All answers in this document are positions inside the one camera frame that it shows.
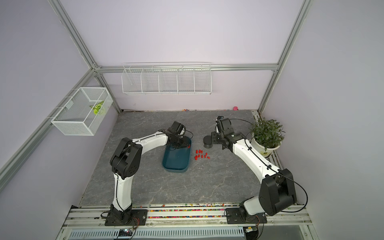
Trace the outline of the teal plastic storage box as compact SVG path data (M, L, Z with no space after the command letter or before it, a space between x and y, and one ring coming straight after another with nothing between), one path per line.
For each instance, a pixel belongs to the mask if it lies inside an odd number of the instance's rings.
M191 148L171 149L165 148L162 166L165 170L172 173L184 173L190 163Z

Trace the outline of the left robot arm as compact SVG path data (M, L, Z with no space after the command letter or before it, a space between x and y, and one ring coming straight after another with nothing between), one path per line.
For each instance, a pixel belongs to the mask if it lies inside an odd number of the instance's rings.
M114 200L111 215L125 221L131 216L131 190L141 157L148 151L165 146L162 166L169 172L184 173L189 167L191 138L185 135L187 129L174 122L168 129L138 139L123 138L116 148L110 165L115 179Z

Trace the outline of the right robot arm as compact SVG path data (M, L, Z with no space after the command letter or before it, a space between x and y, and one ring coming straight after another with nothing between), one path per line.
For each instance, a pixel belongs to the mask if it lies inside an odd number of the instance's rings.
M295 181L288 169L281 170L269 162L241 132L235 132L231 120L219 116L216 128L204 138L204 147L221 145L239 157L261 183L259 194L241 203L240 209L246 217L258 214L273 216L297 202Z

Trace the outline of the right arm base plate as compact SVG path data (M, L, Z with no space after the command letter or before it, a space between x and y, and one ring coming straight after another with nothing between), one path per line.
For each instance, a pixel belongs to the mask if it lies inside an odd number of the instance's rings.
M227 219L227 224L266 224L267 217L265 214L260 213L256 215L250 215L244 208L226 208L224 210L224 216Z

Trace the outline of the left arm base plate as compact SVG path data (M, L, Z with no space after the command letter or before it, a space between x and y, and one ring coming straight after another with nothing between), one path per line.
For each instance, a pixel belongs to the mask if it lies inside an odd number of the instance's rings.
M133 209L124 212L113 210L105 221L105 226L144 226L147 221L146 209Z

